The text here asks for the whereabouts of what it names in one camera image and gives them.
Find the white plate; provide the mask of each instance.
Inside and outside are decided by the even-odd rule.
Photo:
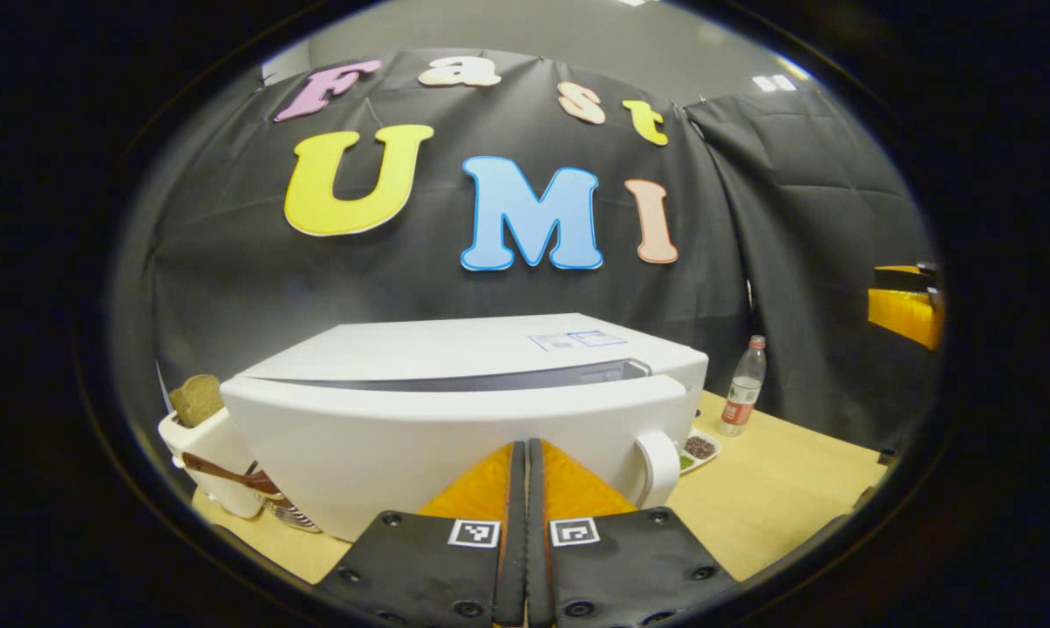
[[[715,446],[715,451],[713,451],[712,455],[710,455],[709,457],[696,458],[695,455],[689,454],[687,449],[688,441],[692,440],[692,438],[696,438],[708,442],[708,444]],[[708,436],[708,434],[699,432],[699,430],[696,428],[692,428],[692,433],[688,434],[688,439],[684,441],[684,445],[685,449],[680,452],[680,475],[684,475],[686,473],[689,473],[691,469],[699,468],[700,466],[708,464],[708,461],[718,456],[719,452],[723,449],[723,444],[721,444],[721,442],[717,441],[715,438]],[[685,467],[687,461],[692,461],[692,464]]]

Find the wooden table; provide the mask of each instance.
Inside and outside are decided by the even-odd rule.
[[[723,403],[705,391],[695,426],[717,438],[723,449],[680,476],[667,505],[733,577],[744,580],[849,512],[885,467],[878,464],[877,452],[761,413],[751,415],[741,436],[721,436],[715,421]],[[266,510],[250,520],[231,516],[201,490],[191,502],[207,521],[311,584],[322,580],[351,546],[326,533],[291,528]]]

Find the yellow letter u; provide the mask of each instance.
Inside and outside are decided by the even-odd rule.
[[[338,163],[358,143],[356,131],[324,132],[296,144],[296,168],[286,194],[286,218],[310,235],[357,234],[393,218],[408,202],[417,168],[417,148],[433,137],[422,124],[385,126],[374,138],[385,144],[378,186],[357,200],[335,198]]]

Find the plastic bottle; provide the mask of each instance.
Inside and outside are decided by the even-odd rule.
[[[749,350],[738,361],[731,380],[728,404],[719,420],[719,433],[738,436],[746,428],[749,413],[754,409],[764,381],[764,337],[750,337]]]

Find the blue letter m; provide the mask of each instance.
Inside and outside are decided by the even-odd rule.
[[[549,257],[553,266],[602,266],[591,218],[591,194],[598,186],[594,174],[562,167],[539,202],[512,160],[476,156],[463,162],[462,168],[474,176],[476,190],[475,243],[461,256],[467,270],[505,270],[513,263],[512,251],[502,242],[503,219],[529,266],[540,264],[556,226],[556,248]]]

